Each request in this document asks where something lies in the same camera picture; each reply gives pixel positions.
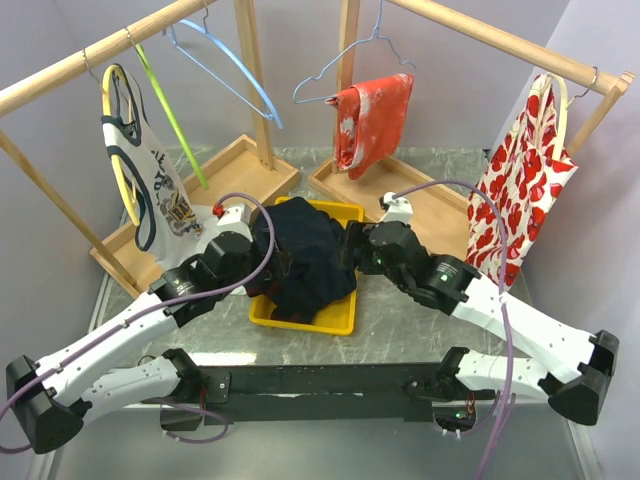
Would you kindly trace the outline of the green plastic hanger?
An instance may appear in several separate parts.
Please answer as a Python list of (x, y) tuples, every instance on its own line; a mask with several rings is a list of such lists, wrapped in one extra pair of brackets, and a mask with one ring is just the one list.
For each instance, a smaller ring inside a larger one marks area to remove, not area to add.
[(170, 126), (172, 127), (177, 140), (179, 141), (180, 146), (182, 147), (182, 150), (184, 152), (184, 154), (187, 157), (187, 160), (189, 161), (192, 171), (193, 173), (196, 175), (196, 178), (198, 179), (200, 185), (202, 188), (204, 188), (205, 190), (207, 190), (209, 188), (209, 183), (207, 178), (205, 177), (204, 173), (201, 170), (201, 167), (199, 165), (199, 163), (196, 160), (196, 157), (193, 153), (193, 150), (184, 134), (184, 131), (177, 119), (177, 117), (174, 114), (174, 111), (169, 103), (169, 100), (162, 88), (162, 86), (159, 83), (159, 80), (157, 78), (157, 76), (155, 75), (155, 72), (146, 56), (146, 52), (143, 48), (143, 46), (141, 44), (138, 44), (135, 46), (135, 51), (137, 53), (138, 59), (143, 67), (143, 70), (145, 72), (145, 74), (148, 77), (148, 80), (151, 84), (151, 87), (162, 107), (162, 110), (164, 111), (164, 114), (167, 118), (167, 120), (169, 121)]

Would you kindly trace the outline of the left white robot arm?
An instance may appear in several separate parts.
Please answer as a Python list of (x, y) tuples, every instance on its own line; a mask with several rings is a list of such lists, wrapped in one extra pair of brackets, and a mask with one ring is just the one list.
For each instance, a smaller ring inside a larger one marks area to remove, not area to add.
[(200, 369), (182, 350), (134, 368), (116, 369), (128, 353), (211, 311), (254, 268), (247, 221), (221, 218), (205, 250), (166, 271), (120, 314), (68, 347), (6, 368), (8, 410), (28, 449), (58, 449), (88, 423), (141, 401), (198, 401)]

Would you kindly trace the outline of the navy maroon-trimmed tank top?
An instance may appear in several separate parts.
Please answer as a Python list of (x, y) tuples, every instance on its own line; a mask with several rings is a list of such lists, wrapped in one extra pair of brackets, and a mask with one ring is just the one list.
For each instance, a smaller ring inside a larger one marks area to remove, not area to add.
[(273, 320), (310, 324), (320, 310), (356, 289), (353, 265), (339, 265), (345, 229), (301, 197), (266, 211), (275, 229), (274, 251), (246, 284), (247, 294), (266, 296), (275, 305)]

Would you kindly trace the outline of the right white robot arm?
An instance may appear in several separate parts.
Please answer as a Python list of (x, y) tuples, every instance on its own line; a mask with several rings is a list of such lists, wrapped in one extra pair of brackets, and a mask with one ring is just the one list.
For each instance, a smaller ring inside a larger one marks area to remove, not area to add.
[(450, 398), (469, 391), (502, 391), (544, 399), (564, 418), (594, 426), (614, 375), (618, 338), (566, 325), (509, 293), (452, 255), (435, 255), (400, 221), (351, 221), (340, 262), (381, 275), (419, 305), (467, 321), (503, 339), (507, 354), (451, 349), (438, 386)]

